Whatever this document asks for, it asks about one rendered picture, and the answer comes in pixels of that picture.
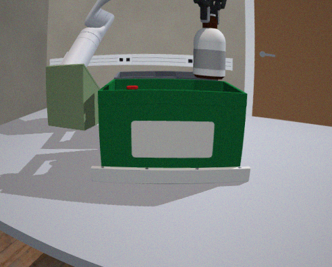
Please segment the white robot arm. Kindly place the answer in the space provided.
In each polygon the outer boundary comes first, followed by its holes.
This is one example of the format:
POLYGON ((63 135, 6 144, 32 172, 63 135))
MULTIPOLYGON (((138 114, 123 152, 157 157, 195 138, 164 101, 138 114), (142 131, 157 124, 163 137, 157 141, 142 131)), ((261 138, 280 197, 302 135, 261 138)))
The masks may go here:
POLYGON ((97 0, 85 19, 85 26, 60 65, 85 64, 87 67, 105 33, 114 21, 114 15, 101 7, 110 0, 97 0), (64 60, 65 59, 65 60, 64 60))

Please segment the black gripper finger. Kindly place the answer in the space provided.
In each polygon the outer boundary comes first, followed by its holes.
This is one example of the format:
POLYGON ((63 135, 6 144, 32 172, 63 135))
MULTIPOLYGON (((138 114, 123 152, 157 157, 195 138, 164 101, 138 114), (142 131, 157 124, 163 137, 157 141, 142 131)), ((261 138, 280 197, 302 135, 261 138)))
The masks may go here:
POLYGON ((219 25, 219 10, 225 9, 225 4, 227 0, 211 0, 211 13, 215 14, 215 19, 217 20, 217 25, 219 25), (215 4, 214 4, 215 1, 215 4), (221 3, 220 3, 221 2, 221 3))
POLYGON ((209 23, 211 16, 211 0, 194 0, 194 3, 197 3, 200 7, 200 21, 202 23, 209 23))

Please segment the white bottle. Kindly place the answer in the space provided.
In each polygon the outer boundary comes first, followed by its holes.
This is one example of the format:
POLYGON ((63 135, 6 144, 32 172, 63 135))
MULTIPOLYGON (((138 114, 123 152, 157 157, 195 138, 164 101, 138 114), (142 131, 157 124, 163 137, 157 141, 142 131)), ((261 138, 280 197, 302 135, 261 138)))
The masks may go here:
POLYGON ((193 74, 212 80, 225 77, 225 37, 217 29, 215 14, 194 36, 193 74))

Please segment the green crate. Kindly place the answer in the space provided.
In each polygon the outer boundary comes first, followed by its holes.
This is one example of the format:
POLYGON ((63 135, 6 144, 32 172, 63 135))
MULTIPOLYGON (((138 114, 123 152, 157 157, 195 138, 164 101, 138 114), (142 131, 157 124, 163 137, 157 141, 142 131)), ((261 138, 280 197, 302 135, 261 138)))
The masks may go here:
POLYGON ((246 106, 224 81, 116 79, 99 108, 101 166, 240 167, 246 106))

